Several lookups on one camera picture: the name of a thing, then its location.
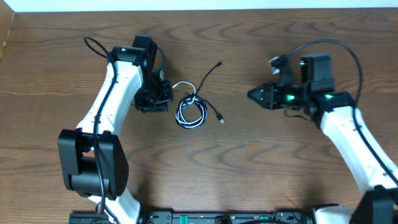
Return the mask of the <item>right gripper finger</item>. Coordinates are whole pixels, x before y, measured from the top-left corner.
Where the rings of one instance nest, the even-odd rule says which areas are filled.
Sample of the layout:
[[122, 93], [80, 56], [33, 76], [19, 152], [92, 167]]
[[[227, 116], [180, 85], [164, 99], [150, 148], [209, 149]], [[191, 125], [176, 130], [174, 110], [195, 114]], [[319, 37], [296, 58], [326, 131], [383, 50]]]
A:
[[248, 91], [248, 96], [264, 96], [267, 92], [271, 92], [272, 83], [264, 83], [260, 86]]
[[248, 97], [264, 109], [272, 109], [272, 98], [268, 93], [250, 93]]

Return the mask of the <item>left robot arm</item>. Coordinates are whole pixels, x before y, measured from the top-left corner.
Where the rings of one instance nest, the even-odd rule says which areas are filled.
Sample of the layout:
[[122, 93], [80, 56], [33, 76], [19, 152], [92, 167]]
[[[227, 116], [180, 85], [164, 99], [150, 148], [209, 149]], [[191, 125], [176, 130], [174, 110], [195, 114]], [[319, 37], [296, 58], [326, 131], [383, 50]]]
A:
[[163, 68], [155, 67], [157, 44], [137, 35], [130, 47], [103, 48], [104, 83], [75, 129], [63, 129], [58, 151], [68, 190], [96, 204], [94, 212], [73, 212], [70, 223], [146, 223], [140, 203], [127, 189], [129, 164], [120, 142], [130, 107], [167, 112], [173, 93]]

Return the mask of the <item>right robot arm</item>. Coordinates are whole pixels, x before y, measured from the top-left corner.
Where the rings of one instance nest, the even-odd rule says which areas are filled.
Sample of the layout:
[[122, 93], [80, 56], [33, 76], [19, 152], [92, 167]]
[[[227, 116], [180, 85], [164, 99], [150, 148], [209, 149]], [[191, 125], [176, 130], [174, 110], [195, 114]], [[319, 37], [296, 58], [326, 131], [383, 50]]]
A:
[[321, 205], [300, 217], [301, 223], [397, 223], [397, 166], [384, 152], [347, 91], [335, 91], [328, 54], [300, 58], [301, 82], [293, 81], [286, 56], [270, 60], [278, 82], [248, 91], [267, 110], [300, 110], [338, 149], [351, 171], [361, 200], [355, 209]]

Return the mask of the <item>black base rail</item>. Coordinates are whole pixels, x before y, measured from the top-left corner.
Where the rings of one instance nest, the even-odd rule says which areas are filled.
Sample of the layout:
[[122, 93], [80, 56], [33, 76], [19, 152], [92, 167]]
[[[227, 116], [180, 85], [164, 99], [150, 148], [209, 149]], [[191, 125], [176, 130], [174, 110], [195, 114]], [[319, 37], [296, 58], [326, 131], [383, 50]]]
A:
[[270, 213], [178, 213], [146, 212], [139, 215], [138, 224], [216, 224], [216, 223], [314, 223], [309, 213], [279, 210]]

